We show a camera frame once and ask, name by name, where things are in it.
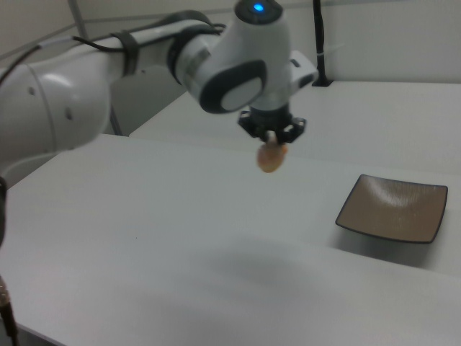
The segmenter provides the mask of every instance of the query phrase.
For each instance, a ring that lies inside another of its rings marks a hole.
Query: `black cable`
[[[9,292],[6,289],[5,282],[0,276],[0,316],[5,326],[6,335],[12,339],[13,346],[19,346],[18,334],[16,321],[14,320],[13,308]]]
[[[13,72],[13,70],[18,66],[21,62],[29,58],[33,53],[35,53],[37,50],[42,49],[39,45],[35,45],[34,47],[30,48],[29,50],[26,50],[20,57],[18,57],[13,63],[9,66],[9,68],[5,71],[4,74],[1,75],[0,78],[0,87],[1,85],[5,82],[5,79]]]
[[[97,43],[94,43],[89,40],[85,40],[84,38],[78,37],[78,36],[73,36],[72,39],[74,41],[83,43],[85,45],[89,45],[90,47],[96,48],[97,50],[100,50],[102,52],[106,53],[123,53],[125,52],[124,48],[111,48],[111,47],[104,47],[103,45],[98,45]]]
[[[0,177],[0,247],[5,237],[6,225],[6,181]]]
[[[21,346],[19,344],[19,338],[17,336],[12,338],[12,344],[13,346]]]

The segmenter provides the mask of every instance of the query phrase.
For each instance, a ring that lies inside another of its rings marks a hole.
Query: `cable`
[[[13,346],[19,346],[19,330],[14,320],[13,308],[5,282],[0,276],[0,316],[5,326],[6,335],[12,339]]]
[[[0,177],[0,247],[5,237],[6,189],[6,181]]]
[[[98,45],[97,43],[94,43],[89,40],[85,40],[84,38],[78,37],[78,36],[72,36],[72,40],[83,43],[85,45],[89,45],[90,47],[96,48],[97,50],[100,50],[102,52],[106,53],[123,53],[125,52],[124,48],[111,48],[111,47],[104,47],[103,45]]]
[[[13,346],[21,346],[21,345],[19,344],[19,338],[18,338],[18,337],[13,337],[13,338],[12,338],[12,345],[13,345]]]

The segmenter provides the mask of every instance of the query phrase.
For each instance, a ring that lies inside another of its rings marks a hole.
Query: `brown plate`
[[[361,175],[336,225],[379,238],[432,243],[447,204],[448,187]]]

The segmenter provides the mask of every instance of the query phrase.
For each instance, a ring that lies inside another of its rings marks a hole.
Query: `table surface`
[[[308,171],[298,172],[306,182],[333,184],[340,189],[332,190],[337,199],[332,202],[334,212],[328,214],[328,223],[324,224],[328,230],[309,233],[309,242],[461,278],[461,257],[457,254],[461,244],[461,191],[457,183],[461,174],[460,97],[458,84],[340,81],[329,88],[308,86],[296,94],[292,112],[305,117],[308,127],[290,145],[287,161],[299,157],[335,162],[339,170],[335,181],[326,181]],[[207,114],[184,94],[130,137],[254,154],[260,142],[239,128],[237,117],[237,113]],[[350,165],[366,167],[354,170],[349,178],[341,175]],[[437,240],[431,245],[399,244],[340,232],[331,226],[360,174],[410,182],[420,177],[428,184],[448,186],[447,211]],[[326,198],[326,192],[319,198]],[[327,220],[327,210],[311,210],[306,222]]]

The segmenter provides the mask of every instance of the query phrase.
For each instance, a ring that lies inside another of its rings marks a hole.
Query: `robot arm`
[[[287,21],[275,1],[238,2],[221,36],[192,11],[125,32],[125,39],[115,36],[95,43],[125,54],[78,45],[18,66],[1,85],[0,176],[26,159],[93,140],[109,119],[110,84],[150,66],[167,65],[207,112],[250,105],[239,123],[253,137],[265,141],[273,131],[280,143],[291,143],[304,131],[305,121],[292,119],[288,102],[317,71],[300,53],[290,53]]]

